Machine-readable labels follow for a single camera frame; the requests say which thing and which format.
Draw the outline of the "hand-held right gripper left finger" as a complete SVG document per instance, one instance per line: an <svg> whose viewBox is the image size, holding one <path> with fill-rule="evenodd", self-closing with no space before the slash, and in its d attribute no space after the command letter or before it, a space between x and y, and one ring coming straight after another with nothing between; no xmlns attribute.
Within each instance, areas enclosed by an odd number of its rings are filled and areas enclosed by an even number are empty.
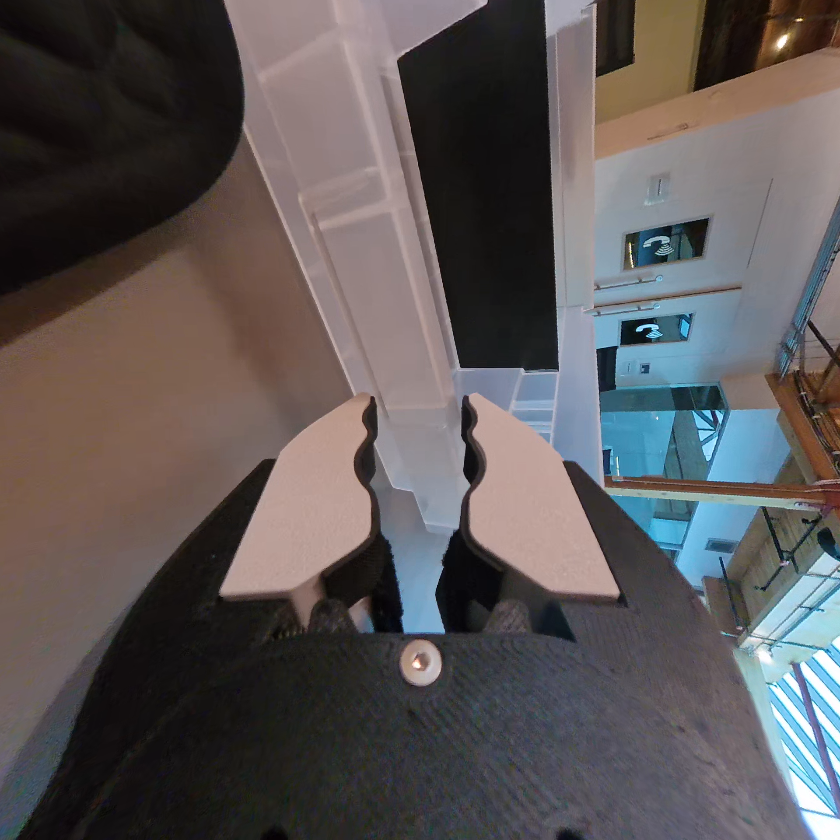
<svg viewBox="0 0 840 840"><path fill-rule="evenodd" d="M376 420L375 399L361 393L280 451L220 586L224 601L316 604L325 574L371 544L379 514L364 455Z"/></svg>

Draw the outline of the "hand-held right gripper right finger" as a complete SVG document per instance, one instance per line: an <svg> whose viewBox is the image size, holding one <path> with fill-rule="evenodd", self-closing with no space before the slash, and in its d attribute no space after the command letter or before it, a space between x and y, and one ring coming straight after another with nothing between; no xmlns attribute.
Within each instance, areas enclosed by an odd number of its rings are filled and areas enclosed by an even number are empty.
<svg viewBox="0 0 840 840"><path fill-rule="evenodd" d="M618 602L621 589L551 444L480 394L463 399L462 437L459 529L469 548L548 596Z"/></svg>

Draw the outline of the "small clear plastic bin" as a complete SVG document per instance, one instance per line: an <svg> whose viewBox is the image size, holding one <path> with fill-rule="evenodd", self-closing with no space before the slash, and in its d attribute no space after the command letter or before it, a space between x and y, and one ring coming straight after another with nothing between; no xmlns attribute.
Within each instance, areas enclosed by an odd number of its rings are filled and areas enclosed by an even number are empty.
<svg viewBox="0 0 840 840"><path fill-rule="evenodd" d="M484 2L226 2L245 133L377 453L430 532L466 492L459 367L397 61Z"/></svg>

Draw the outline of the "wooden ceiling beam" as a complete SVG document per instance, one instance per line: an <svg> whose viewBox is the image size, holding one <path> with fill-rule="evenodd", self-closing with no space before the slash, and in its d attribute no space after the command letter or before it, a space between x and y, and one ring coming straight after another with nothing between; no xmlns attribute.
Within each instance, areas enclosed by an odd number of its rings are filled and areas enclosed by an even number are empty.
<svg viewBox="0 0 840 840"><path fill-rule="evenodd" d="M607 476L604 482L605 490L614 497L696 501L791 510L839 508L838 480L828 480L815 485L792 485L668 479L656 476L634 478Z"/></svg>

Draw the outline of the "phone sign window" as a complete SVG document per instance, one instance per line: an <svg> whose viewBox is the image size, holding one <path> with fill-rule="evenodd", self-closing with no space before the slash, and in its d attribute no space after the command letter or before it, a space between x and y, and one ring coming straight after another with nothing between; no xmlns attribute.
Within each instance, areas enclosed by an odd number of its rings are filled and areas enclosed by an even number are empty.
<svg viewBox="0 0 840 840"><path fill-rule="evenodd" d="M694 320L693 313L657 315L654 312L647 312L645 315L644 318L622 321L619 346L682 343L689 340Z"/></svg>
<svg viewBox="0 0 840 840"><path fill-rule="evenodd" d="M710 224L709 217L702 217L625 234L623 270L701 259Z"/></svg>

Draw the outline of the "black divider panel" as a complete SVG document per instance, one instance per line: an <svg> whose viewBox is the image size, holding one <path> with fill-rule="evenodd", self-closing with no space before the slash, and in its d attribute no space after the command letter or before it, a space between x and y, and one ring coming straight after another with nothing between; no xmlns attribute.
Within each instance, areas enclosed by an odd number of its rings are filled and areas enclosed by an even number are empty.
<svg viewBox="0 0 840 840"><path fill-rule="evenodd" d="M544 2L490 1L397 67L460 366L557 371Z"/></svg>

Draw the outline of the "black quilted pad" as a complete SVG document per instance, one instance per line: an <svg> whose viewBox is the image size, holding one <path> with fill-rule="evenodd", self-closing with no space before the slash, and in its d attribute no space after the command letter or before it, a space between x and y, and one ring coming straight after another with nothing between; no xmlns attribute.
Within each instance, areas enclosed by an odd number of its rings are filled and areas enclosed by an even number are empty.
<svg viewBox="0 0 840 840"><path fill-rule="evenodd" d="M2 1L2 296L193 205L244 114L225 2Z"/></svg>

